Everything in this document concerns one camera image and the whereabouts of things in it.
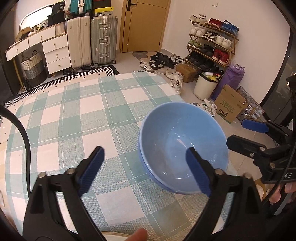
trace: shoe rack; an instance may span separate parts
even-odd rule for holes
[[[208,40],[206,40],[206,39],[202,39],[202,38],[197,37],[197,36],[195,36],[195,35],[189,34],[191,40],[196,40],[196,39],[199,38],[199,39],[203,40],[204,42],[207,42],[207,43],[209,43],[209,44],[211,44],[211,45],[214,45],[215,47],[217,47],[217,48],[219,48],[219,49],[221,49],[221,50],[227,52],[227,53],[229,54],[229,60],[228,60],[228,62],[226,63],[226,65],[223,65],[223,64],[221,64],[220,62],[218,62],[218,61],[214,60],[213,58],[211,58],[210,56],[207,56],[206,54],[203,54],[203,53],[200,52],[199,50],[187,46],[187,50],[188,50],[188,52],[189,52],[189,55],[190,55],[190,53],[191,53],[192,51],[194,51],[194,52],[196,52],[196,53],[198,53],[198,54],[200,54],[200,55],[202,55],[202,56],[204,56],[204,57],[206,57],[206,58],[212,60],[214,63],[218,64],[219,66],[222,66],[223,68],[227,67],[227,66],[229,65],[229,63],[231,62],[231,59],[232,59],[233,56],[235,55],[235,46],[236,46],[237,42],[239,41],[238,38],[235,37],[235,35],[233,35],[233,34],[231,34],[231,33],[229,33],[229,32],[226,32],[226,31],[224,31],[224,30],[221,30],[221,29],[219,29],[219,28],[215,28],[215,27],[212,27],[212,26],[210,26],[210,25],[202,24],[202,23],[198,23],[198,22],[193,22],[193,21],[191,21],[191,22],[192,22],[192,25],[194,25],[194,24],[198,24],[198,25],[200,25],[200,26],[202,26],[202,27],[204,27],[204,28],[207,28],[207,29],[209,29],[209,30],[215,31],[215,32],[217,32],[217,33],[220,33],[221,35],[227,35],[227,36],[231,37],[231,38],[233,39],[233,47],[232,47],[231,49],[225,49],[224,47],[222,47],[222,46],[220,46],[220,45],[217,45],[217,44],[215,44],[215,43],[213,43],[213,42],[210,42],[210,41],[208,41]],[[185,59],[185,61],[186,61],[186,63],[188,63],[189,65],[195,67],[195,69],[196,69],[196,68],[200,69],[198,66],[194,65],[193,63],[189,62],[188,60]]]

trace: black and white rug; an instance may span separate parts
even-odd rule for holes
[[[42,84],[40,86],[37,86],[37,87],[33,88],[32,91],[26,91],[26,92],[21,93],[21,94],[19,94],[17,96],[14,96],[11,99],[7,100],[7,102],[4,104],[4,106],[6,108],[8,108],[9,106],[11,106],[12,104],[15,104],[19,100],[22,100],[22,99],[26,98],[27,96],[29,96],[31,94],[34,94],[34,93],[37,93],[40,90],[44,90],[44,89],[46,89],[46,88],[48,88],[50,86],[53,86],[53,85],[56,85],[56,84],[59,84],[59,83],[62,83],[62,82],[68,81],[68,80],[72,80],[72,79],[75,79],[75,78],[78,78],[78,77],[86,76],[86,75],[89,75],[89,74],[100,73],[100,72],[105,72],[107,76],[119,74],[119,72],[117,71],[117,69],[113,65],[98,67],[96,69],[91,69],[91,70],[88,70],[88,71],[81,71],[79,73],[67,75],[67,76],[61,77],[59,79],[56,79],[56,80],[47,82],[45,84]]]

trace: hand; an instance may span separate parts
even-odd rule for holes
[[[125,241],[147,241],[148,234],[145,229],[138,229],[134,234]]]
[[[269,199],[271,204],[274,204],[281,199],[280,191],[282,188],[283,188],[283,185],[279,185],[278,188],[276,189],[275,193],[271,196],[271,198]],[[293,193],[293,192],[296,192],[296,182],[287,183],[285,185],[285,193]],[[295,199],[295,195],[293,194],[291,196],[290,200],[288,201],[288,203],[292,202],[294,199]]]

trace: door frame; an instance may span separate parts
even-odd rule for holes
[[[123,31],[124,31],[124,22],[125,22],[125,19],[126,19],[127,3],[128,3],[128,0],[123,0],[122,13],[121,13],[121,22],[120,22],[120,36],[119,36],[120,53],[122,53],[122,48],[123,48],[123,46],[122,46],[123,45]],[[171,3],[171,0],[168,0],[168,7],[167,7],[167,10],[166,10],[166,13],[165,13],[165,20],[164,20],[164,23],[163,23],[163,30],[161,32],[160,45],[159,45],[158,51],[161,50],[161,46],[163,44],[163,36],[165,34],[165,26],[166,26],[166,23],[167,23],[167,20],[168,20],[168,12],[170,10],[170,3]]]

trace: red shoe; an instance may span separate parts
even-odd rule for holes
[[[223,65],[227,65],[228,60],[229,60],[229,54],[223,51],[221,52],[221,57],[219,59],[219,63],[223,64]]]
[[[219,61],[219,59],[221,58],[221,55],[222,55],[222,51],[220,49],[215,49],[212,58],[216,61]]]
[[[214,28],[220,28],[222,26],[222,22],[218,19],[213,19],[211,25]]]

